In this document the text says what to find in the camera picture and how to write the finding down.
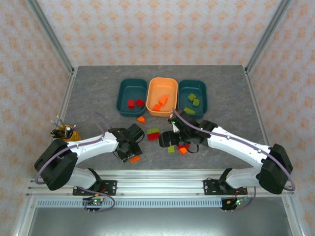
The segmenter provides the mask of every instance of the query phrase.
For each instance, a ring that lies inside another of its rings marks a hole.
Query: pen holder
[[[73,134],[69,138],[63,138],[65,142],[75,142],[75,141],[80,141],[82,138],[79,135],[78,131],[74,131]]]

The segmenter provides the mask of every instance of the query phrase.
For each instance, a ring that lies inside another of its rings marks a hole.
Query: teal bin
[[[143,79],[125,79],[121,82],[117,97],[116,108],[120,115],[124,117],[140,117],[146,109],[148,83]],[[129,109],[128,101],[134,100],[134,103],[141,99],[144,101],[143,107],[134,104],[134,109]]]
[[[188,96],[193,93],[199,100],[199,106],[194,106]],[[188,107],[196,113],[190,115],[192,118],[202,118],[208,111],[207,88],[200,80],[182,80],[178,85],[178,109]]]

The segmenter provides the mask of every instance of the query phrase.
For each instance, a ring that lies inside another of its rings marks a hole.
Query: orange lego brick
[[[164,105],[165,105],[167,99],[168,99],[168,94],[167,94],[167,95],[164,95],[164,96],[158,101],[158,103],[159,103],[161,106],[164,107]]]
[[[140,160],[141,160],[140,156],[134,156],[134,157],[130,158],[130,163],[133,164],[133,163],[140,161]]]
[[[179,149],[179,152],[181,153],[181,155],[185,155],[187,152],[187,149],[182,147],[181,149]]]
[[[145,124],[145,123],[146,123],[146,119],[144,119],[144,117],[139,117],[139,118],[137,119],[137,121],[138,121],[139,123],[141,123],[141,124]]]
[[[161,106],[159,104],[156,104],[153,108],[153,111],[158,112],[161,109]]]

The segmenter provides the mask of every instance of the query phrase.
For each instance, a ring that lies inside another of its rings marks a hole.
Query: orange bin
[[[157,117],[170,116],[173,113],[173,108],[176,109],[177,91],[178,84],[174,79],[162,77],[151,79],[146,103],[149,113]],[[168,95],[165,106],[161,107],[158,112],[153,111],[154,106],[164,95]]]

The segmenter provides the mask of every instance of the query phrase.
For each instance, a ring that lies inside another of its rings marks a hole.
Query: green lego brick
[[[188,99],[190,101],[193,101],[194,99],[196,98],[195,94],[191,93],[189,96],[188,96]]]
[[[174,153],[174,152],[175,152],[174,146],[169,146],[169,147],[167,148],[167,150],[168,150],[168,153]]]
[[[184,108],[184,112],[186,112],[186,113],[189,114],[189,115],[193,115],[193,114],[196,113],[194,110],[189,109],[188,107],[185,107],[185,108]]]
[[[147,134],[153,134],[153,133],[157,133],[157,132],[159,132],[158,128],[153,128],[153,129],[148,129],[147,130]]]
[[[199,99],[194,99],[192,104],[197,107],[199,106],[199,102],[200,102]]]

